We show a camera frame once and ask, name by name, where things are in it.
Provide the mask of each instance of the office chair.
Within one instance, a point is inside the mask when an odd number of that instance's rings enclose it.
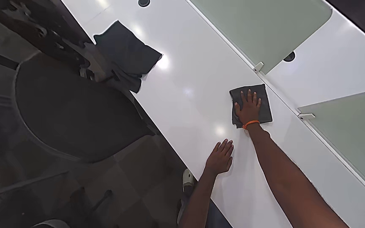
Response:
[[[98,162],[154,135],[120,91],[41,52],[18,66],[12,102],[31,140],[72,161]]]

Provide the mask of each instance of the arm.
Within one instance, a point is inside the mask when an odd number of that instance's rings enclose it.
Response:
[[[213,184],[218,174],[229,171],[232,165],[232,151],[232,141],[228,142],[225,139],[222,144],[220,142],[216,144],[208,160],[206,160],[204,172],[181,217],[178,224],[179,228],[205,227]]]
[[[252,94],[250,90],[247,92],[247,101],[243,92],[241,96],[242,110],[235,104],[241,122],[258,120],[261,99],[257,100],[256,93]],[[260,124],[249,124],[247,131],[271,192],[294,228],[348,227]]]

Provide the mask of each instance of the microfiber cloth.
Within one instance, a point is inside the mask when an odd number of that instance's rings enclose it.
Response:
[[[259,121],[260,123],[272,122],[270,105],[268,103],[268,97],[266,93],[266,85],[255,85],[255,86],[243,86],[240,88],[232,89],[229,91],[230,96],[232,98],[232,124],[236,124],[236,128],[241,128],[243,123],[240,122],[239,117],[236,116],[236,111],[234,108],[235,102],[237,102],[240,106],[240,110],[243,108],[242,98],[240,96],[240,91],[243,91],[245,97],[247,99],[247,91],[251,90],[251,92],[257,93],[257,99],[261,98],[261,106],[259,112]]]
[[[94,35],[98,49],[109,61],[113,77],[119,78],[133,92],[140,89],[142,75],[149,73],[161,54],[141,42],[119,21],[103,34]]]

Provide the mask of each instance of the person's right hand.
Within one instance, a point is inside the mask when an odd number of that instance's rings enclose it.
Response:
[[[252,94],[250,89],[247,91],[247,100],[243,94],[243,91],[240,92],[240,96],[242,97],[243,101],[242,110],[240,110],[240,106],[237,102],[234,104],[236,115],[239,117],[239,120],[242,122],[242,124],[246,124],[249,121],[258,121],[261,98],[257,100],[256,92]]]

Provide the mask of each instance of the orange wrist band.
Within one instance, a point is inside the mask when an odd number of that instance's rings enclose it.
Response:
[[[249,121],[247,122],[246,124],[243,124],[243,129],[246,130],[247,126],[251,123],[254,123],[254,122],[257,122],[257,123],[260,123],[259,121]]]

